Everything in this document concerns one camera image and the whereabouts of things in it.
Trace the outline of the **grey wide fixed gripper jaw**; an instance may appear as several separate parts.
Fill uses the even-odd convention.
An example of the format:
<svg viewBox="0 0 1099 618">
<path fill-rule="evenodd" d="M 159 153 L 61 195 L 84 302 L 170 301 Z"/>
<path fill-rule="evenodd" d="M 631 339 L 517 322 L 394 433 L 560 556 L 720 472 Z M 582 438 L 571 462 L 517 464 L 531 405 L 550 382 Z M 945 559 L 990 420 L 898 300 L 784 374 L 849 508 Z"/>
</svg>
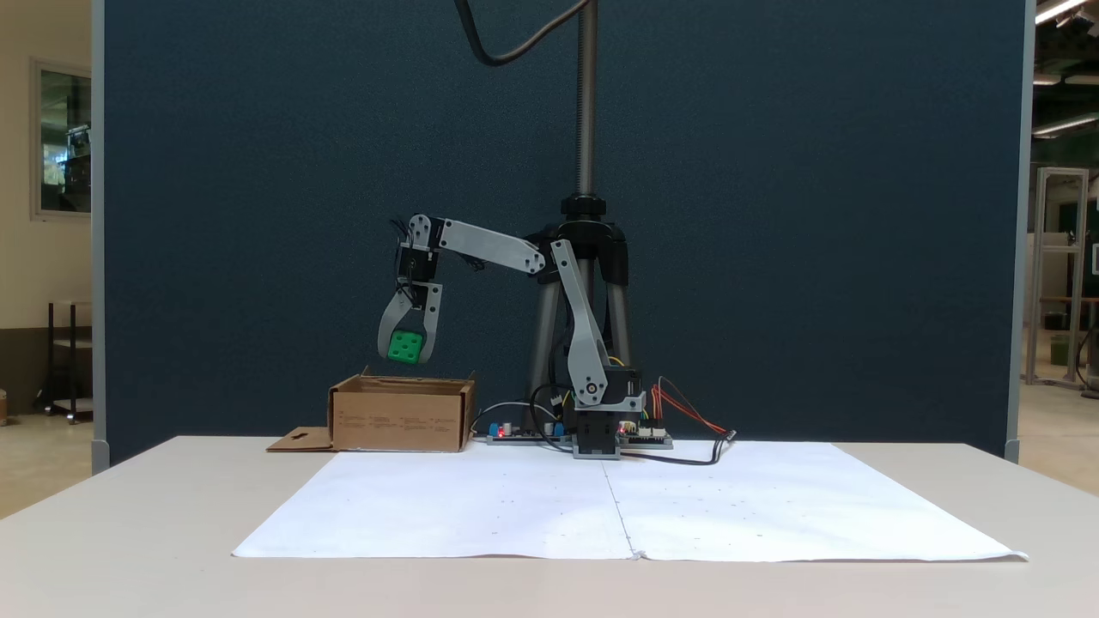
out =
<svg viewBox="0 0 1099 618">
<path fill-rule="evenodd" d="M 417 361 L 417 332 L 400 327 L 411 306 L 406 293 L 395 293 L 385 309 L 377 336 L 379 355 L 389 361 Z"/>
</svg>

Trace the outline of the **grey narrow moving gripper jaw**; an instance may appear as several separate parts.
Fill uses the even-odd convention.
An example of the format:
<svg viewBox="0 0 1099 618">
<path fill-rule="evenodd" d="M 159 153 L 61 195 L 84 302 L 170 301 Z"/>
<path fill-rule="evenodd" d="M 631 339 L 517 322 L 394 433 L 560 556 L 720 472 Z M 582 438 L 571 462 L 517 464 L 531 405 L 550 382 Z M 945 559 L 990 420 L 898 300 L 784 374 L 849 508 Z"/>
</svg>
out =
<svg viewBox="0 0 1099 618">
<path fill-rule="evenodd" d="M 423 329 L 424 341 L 419 355 L 420 364 L 428 364 L 431 360 L 435 342 L 437 340 L 437 324 L 440 317 L 440 304 L 442 304 L 443 287 L 439 284 L 419 284 L 417 288 L 423 291 Z"/>
</svg>

